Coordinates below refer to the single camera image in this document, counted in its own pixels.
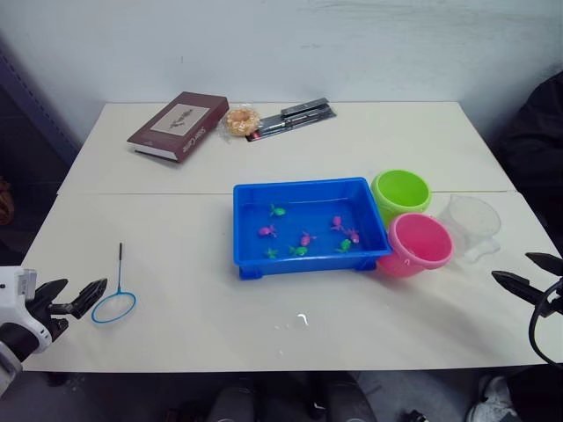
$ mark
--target table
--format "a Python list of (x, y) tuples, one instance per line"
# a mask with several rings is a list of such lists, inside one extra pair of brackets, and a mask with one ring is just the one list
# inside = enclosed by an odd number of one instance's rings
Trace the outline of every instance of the table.
[[(458, 103), (332, 103), (338, 117), (256, 142), (215, 131), (183, 164), (126, 143), (163, 106), (107, 104), (59, 193), (232, 193), (242, 183), (371, 181), (392, 168), (437, 192), (515, 189)], [(287, 106), (256, 105), (263, 116)]]
[[(111, 291), (122, 241), (124, 288), (139, 302), (117, 324), (71, 318), (68, 332), (30, 357), (25, 369), (194, 372), (539, 363), (527, 339), (532, 307), (506, 292), (490, 272), (519, 273), (545, 289), (555, 279), (523, 254), (556, 251), (519, 193), (473, 195), (499, 212), (496, 238), (502, 249), (474, 266), (450, 263), (398, 283), (353, 271), (241, 281), (232, 263), (230, 194), (67, 190), (24, 267), (38, 270), (39, 283), (68, 278), (61, 300), (71, 300), (100, 277), (109, 277)], [(428, 212), (440, 212), (449, 197), (436, 193)], [(563, 359), (562, 324), (553, 316), (538, 326), (540, 347), (556, 360)]]

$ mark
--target white wall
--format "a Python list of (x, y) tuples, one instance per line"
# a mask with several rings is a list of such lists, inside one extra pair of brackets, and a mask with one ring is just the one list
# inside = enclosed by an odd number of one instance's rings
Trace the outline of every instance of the white wall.
[(561, 0), (0, 0), (83, 142), (106, 101), (459, 100), (485, 137), (562, 60)]

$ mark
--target red book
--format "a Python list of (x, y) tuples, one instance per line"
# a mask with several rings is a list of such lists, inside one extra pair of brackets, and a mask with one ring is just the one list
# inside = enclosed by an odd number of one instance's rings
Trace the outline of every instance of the red book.
[(129, 139), (135, 150), (181, 163), (229, 110), (226, 97), (182, 92)]

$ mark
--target sneaker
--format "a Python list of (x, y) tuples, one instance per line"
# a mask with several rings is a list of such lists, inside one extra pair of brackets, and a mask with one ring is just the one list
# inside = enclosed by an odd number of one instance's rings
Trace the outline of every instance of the sneaker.
[(493, 378), (483, 391), (483, 402), (475, 404), (467, 413), (466, 422), (501, 422), (518, 416), (510, 399), (507, 381), (502, 376)]

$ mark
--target black cable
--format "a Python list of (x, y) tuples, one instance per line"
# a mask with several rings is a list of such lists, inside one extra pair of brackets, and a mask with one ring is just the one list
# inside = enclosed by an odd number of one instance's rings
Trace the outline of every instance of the black cable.
[(545, 356), (543, 354), (543, 352), (541, 350), (539, 350), (539, 347), (537, 346), (537, 343), (536, 343), (536, 323), (537, 323), (537, 319), (539, 318), (539, 315), (541, 313), (541, 309), (547, 303), (547, 299), (548, 299), (549, 295), (551, 293), (553, 293), (555, 290), (557, 290), (558, 288), (561, 288), (561, 287), (563, 287), (563, 279), (559, 280), (553, 286), (549, 287), (542, 294), (541, 298), (539, 299), (539, 302), (536, 305), (536, 308), (534, 308), (534, 312), (531, 314), (530, 326), (528, 327), (528, 338), (530, 339), (531, 348), (534, 349), (534, 352), (536, 352), (537, 356), (539, 356), (540, 358), (545, 360), (550, 365), (553, 365), (557, 369), (563, 370), (563, 365), (561, 365), (561, 364), (557, 363), (556, 361), (551, 360), (547, 356)]

